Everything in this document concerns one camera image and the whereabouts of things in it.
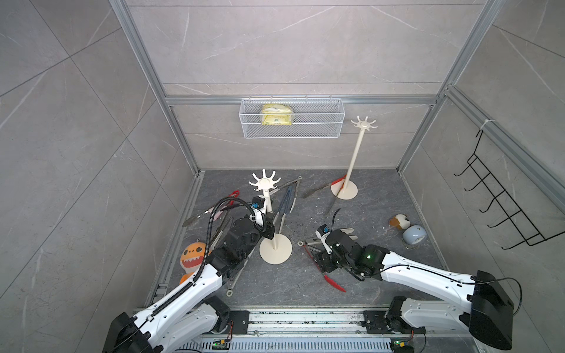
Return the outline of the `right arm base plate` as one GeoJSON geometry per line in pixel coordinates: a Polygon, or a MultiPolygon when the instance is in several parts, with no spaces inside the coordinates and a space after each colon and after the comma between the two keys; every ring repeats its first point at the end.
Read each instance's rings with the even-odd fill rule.
{"type": "Polygon", "coordinates": [[[388,315],[384,310],[365,310],[361,326],[366,328],[369,334],[425,334],[424,327],[413,327],[405,322],[400,316],[388,315]]]}

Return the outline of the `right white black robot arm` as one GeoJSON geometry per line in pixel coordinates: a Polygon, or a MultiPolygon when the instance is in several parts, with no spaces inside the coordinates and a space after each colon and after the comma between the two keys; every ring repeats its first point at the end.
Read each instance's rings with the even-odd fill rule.
{"type": "Polygon", "coordinates": [[[343,229],[322,225],[316,237],[323,245],[313,261],[324,273],[343,269],[362,282],[376,279],[404,285],[433,296],[433,301],[395,297],[385,318],[393,332],[440,328],[468,331],[498,350],[512,348],[514,303],[488,272],[474,275],[437,269],[373,244],[361,246],[343,229]]]}

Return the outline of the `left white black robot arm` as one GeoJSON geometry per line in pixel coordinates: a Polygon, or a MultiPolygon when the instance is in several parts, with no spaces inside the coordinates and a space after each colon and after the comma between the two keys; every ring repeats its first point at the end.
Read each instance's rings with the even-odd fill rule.
{"type": "Polygon", "coordinates": [[[213,212],[228,201],[243,205],[248,215],[234,221],[223,244],[205,251],[201,266],[183,284],[134,316],[113,319],[103,352],[174,352],[201,334],[230,330],[230,309],[214,294],[244,267],[261,239],[274,237],[275,227],[264,199],[225,197],[213,212]]]}

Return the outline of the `long steel white tongs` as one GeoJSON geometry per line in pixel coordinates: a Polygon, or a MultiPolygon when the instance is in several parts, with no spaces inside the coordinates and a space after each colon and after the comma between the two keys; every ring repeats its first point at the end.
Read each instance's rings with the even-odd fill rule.
{"type": "Polygon", "coordinates": [[[250,252],[249,256],[244,260],[243,266],[241,267],[241,269],[237,272],[237,274],[236,274],[232,279],[230,279],[230,280],[228,281],[228,284],[227,284],[227,291],[226,291],[226,296],[227,296],[227,297],[232,297],[232,296],[233,296],[234,288],[235,288],[237,282],[239,281],[241,275],[243,274],[244,269],[247,267],[247,264],[248,264],[248,262],[250,261],[250,258],[251,258],[251,256],[253,255],[254,252],[255,252],[255,250],[253,249],[253,250],[250,252]]]}

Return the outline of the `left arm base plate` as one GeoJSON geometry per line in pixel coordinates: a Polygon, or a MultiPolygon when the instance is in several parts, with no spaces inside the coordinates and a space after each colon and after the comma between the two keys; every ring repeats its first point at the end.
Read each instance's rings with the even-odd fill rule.
{"type": "Polygon", "coordinates": [[[231,311],[229,315],[219,316],[216,325],[213,327],[210,334],[216,335],[246,335],[250,325],[250,311],[235,310],[231,311]]]}

